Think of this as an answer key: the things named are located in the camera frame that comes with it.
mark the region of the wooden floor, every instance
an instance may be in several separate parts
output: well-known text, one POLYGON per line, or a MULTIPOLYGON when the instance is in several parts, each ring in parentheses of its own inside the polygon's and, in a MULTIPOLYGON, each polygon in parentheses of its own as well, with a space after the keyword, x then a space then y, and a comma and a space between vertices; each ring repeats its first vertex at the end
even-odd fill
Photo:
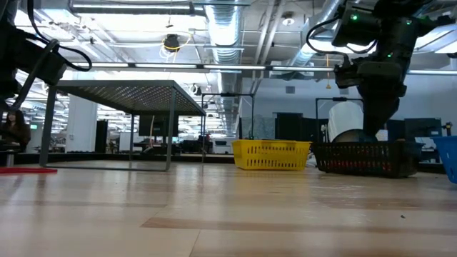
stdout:
POLYGON ((457 256, 457 185, 193 163, 0 176, 0 256, 457 256))

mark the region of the woman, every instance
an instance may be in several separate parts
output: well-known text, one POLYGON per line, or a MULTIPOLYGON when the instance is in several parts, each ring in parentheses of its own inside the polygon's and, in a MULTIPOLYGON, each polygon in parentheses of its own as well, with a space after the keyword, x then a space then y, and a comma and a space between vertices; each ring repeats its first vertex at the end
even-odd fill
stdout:
POLYGON ((1 127, 2 131, 8 131, 14 136, 4 133, 2 138, 7 143, 19 143, 21 148, 26 148, 30 142, 30 127, 26 124, 22 111, 8 113, 6 123, 1 127))

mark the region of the mesh tabletop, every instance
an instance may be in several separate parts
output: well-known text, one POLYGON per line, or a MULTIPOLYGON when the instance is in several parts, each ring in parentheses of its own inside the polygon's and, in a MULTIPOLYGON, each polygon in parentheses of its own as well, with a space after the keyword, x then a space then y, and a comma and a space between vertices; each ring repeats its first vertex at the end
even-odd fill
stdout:
POLYGON ((168 114, 175 89, 175 114, 204 116, 205 111, 172 80, 150 81, 60 81, 59 91, 129 114, 168 114))

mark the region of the black basket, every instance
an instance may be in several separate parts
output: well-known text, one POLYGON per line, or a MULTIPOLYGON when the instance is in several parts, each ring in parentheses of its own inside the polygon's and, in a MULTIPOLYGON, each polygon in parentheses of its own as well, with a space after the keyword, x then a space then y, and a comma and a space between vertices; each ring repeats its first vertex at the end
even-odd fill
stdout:
POLYGON ((328 173, 404 178, 417 172, 421 143, 313 143, 317 167, 328 173))

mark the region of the metal table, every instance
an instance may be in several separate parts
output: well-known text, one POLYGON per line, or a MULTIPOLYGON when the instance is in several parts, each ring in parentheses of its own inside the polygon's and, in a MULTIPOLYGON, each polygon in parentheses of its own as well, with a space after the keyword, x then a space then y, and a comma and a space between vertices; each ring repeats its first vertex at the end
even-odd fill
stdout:
POLYGON ((206 116, 206 112, 172 80, 152 81, 60 81, 49 86, 41 140, 40 166, 49 168, 112 169, 120 171, 167 171, 171 163, 174 116, 206 116), (50 166, 48 165, 49 142, 56 103, 56 92, 63 91, 98 104, 131 114, 130 153, 132 161, 134 147, 135 115, 169 115, 168 146, 164 168, 101 168, 88 166, 50 166))

